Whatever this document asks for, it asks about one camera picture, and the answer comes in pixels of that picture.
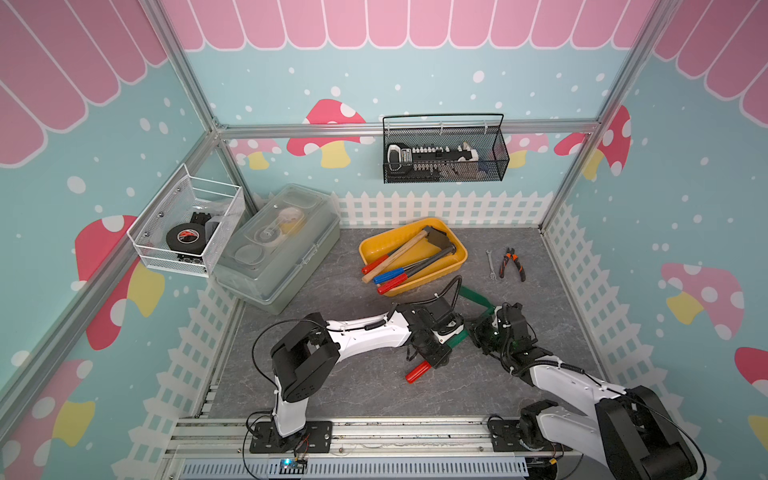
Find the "green handled small hoe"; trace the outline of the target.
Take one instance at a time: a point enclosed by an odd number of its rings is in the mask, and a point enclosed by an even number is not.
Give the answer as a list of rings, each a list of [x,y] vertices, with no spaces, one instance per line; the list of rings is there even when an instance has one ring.
[[[495,308],[495,305],[492,304],[487,298],[485,298],[483,295],[475,292],[474,290],[471,290],[466,286],[460,287],[459,295],[464,299],[469,300],[470,302],[473,302],[475,304],[485,307],[486,311],[493,311]],[[462,331],[460,334],[452,337],[448,341],[449,347],[455,348],[457,345],[463,342],[467,338],[467,336],[468,336],[468,333],[465,331]],[[406,375],[405,379],[409,384],[413,384],[431,369],[432,369],[432,366],[429,364],[429,362],[424,360],[419,366],[415,367],[411,372],[409,372]]]

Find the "wooden handled small hoe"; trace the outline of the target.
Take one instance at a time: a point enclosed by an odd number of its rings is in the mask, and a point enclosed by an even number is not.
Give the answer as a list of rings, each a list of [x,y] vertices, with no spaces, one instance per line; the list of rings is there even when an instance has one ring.
[[[430,242],[433,242],[434,240],[439,241],[443,235],[444,233],[442,231],[437,230],[434,227],[424,227],[419,233],[417,233],[415,236],[413,236],[411,239],[406,241],[395,250],[381,256],[371,264],[366,265],[362,270],[362,282],[370,283],[377,275],[383,271],[385,267],[391,265],[395,260],[407,253],[421,240],[428,240]]]

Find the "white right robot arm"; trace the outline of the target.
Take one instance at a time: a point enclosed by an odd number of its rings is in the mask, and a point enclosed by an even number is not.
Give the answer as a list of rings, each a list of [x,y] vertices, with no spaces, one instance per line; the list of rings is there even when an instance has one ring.
[[[505,303],[467,324],[483,354],[512,377],[551,394],[523,407],[522,448],[569,447],[604,465],[616,479],[703,479],[700,447],[650,388],[625,388],[567,363],[538,344],[519,303]]]

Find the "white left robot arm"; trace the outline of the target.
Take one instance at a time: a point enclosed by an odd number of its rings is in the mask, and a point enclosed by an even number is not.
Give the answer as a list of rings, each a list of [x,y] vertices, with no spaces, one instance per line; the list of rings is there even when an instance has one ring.
[[[299,320],[270,351],[277,434],[286,438],[303,430],[309,397],[337,363],[378,349],[409,347],[427,365],[439,368],[452,352],[449,341],[463,327],[463,317],[443,297],[398,304],[356,320],[327,321],[318,313]]]

